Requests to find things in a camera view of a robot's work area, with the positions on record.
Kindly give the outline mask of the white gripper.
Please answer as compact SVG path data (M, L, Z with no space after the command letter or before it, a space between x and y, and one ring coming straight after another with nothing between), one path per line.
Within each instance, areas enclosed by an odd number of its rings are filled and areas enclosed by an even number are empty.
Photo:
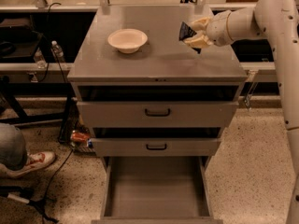
M232 11L227 10L210 17L203 17L190 23L194 31L206 31L206 34L198 34L183 40L183 42L193 49L204 49L213 43L222 47L231 45L234 40L229 35L228 20Z

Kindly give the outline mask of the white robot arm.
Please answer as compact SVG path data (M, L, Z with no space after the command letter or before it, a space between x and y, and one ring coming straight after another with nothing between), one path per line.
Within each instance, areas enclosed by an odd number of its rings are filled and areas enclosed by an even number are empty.
M296 176L286 224L299 224L299 36L294 0L258 0L254 7L226 10L183 25L179 39L192 49L239 40L268 41L276 68L285 128Z

